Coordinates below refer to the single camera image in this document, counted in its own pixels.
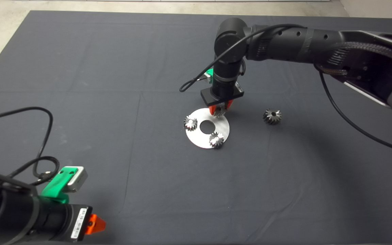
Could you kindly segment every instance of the metal plate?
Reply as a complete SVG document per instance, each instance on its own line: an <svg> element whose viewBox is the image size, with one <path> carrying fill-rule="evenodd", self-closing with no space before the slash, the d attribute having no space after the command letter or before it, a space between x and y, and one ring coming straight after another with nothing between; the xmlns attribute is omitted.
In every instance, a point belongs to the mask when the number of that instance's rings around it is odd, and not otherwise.
<svg viewBox="0 0 392 245"><path fill-rule="evenodd" d="M224 141L227 140L229 136L229 123L225 116L214 117L210 114L210 109L202 108L195 110L189 115L189 117L197 119L197 127L193 131L186 130L185 133L187 134L189 140L196 146L204 149L212 149L210 145L210 135L200 130L200 124L207 120L214 124L214 131L223 134Z"/></svg>

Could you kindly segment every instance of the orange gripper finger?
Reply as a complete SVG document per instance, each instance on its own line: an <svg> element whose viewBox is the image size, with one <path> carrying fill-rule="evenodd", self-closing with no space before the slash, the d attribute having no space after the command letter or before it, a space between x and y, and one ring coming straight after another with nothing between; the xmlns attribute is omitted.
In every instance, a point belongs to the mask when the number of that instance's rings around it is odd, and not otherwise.
<svg viewBox="0 0 392 245"><path fill-rule="evenodd" d="M101 232L105 230L107 223L103 221L96 214L90 215L90 219L88 221L86 235L90 235L93 233Z"/></svg>
<svg viewBox="0 0 392 245"><path fill-rule="evenodd" d="M227 106L226 106L226 109L229 109L229 107L231 107L232 102L234 102L233 99L231 99L230 101L228 101L228 104L227 104Z"/></svg>
<svg viewBox="0 0 392 245"><path fill-rule="evenodd" d="M212 105L212 106L208 107L210 109L211 115L214 115L214 112L216 111L216 107L217 107L216 105Z"/></svg>

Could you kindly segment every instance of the sticker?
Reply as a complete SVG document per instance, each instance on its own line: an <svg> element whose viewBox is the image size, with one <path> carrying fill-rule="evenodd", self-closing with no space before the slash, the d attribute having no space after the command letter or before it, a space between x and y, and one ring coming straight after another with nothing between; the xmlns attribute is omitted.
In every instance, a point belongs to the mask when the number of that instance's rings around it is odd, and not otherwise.
<svg viewBox="0 0 392 245"><path fill-rule="evenodd" d="M77 221L75 222L75 226L73 227L72 235L70 238L77 239L78 235L81 231L81 226L83 226L84 217L86 216L87 208L81 208L80 213L78 214Z"/></svg>
<svg viewBox="0 0 392 245"><path fill-rule="evenodd" d="M240 93L243 93L243 89L241 88L240 84L238 82L235 82L235 87L238 89Z"/></svg>

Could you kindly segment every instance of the green bracket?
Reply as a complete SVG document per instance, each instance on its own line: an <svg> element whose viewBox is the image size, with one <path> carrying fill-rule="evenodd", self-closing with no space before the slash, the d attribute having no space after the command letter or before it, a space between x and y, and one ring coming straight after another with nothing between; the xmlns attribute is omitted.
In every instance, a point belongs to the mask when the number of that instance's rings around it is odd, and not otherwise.
<svg viewBox="0 0 392 245"><path fill-rule="evenodd" d="M63 188L78 171L76 167L64 167L43 189L41 196L48 197L60 203L68 203L69 196L63 192Z"/></svg>

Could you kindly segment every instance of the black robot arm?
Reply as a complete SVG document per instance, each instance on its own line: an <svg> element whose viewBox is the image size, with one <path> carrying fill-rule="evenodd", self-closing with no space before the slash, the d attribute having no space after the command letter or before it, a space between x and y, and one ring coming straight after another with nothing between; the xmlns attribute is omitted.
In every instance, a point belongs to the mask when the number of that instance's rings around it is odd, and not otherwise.
<svg viewBox="0 0 392 245"><path fill-rule="evenodd" d="M246 40L223 54L242 39ZM212 86L201 90L207 106L227 107L227 102L243 96L236 81L246 57L314 64L319 71L392 108L392 34L297 25L248 27L243 20L231 18L221 23L214 51L221 58L214 64Z"/></svg>

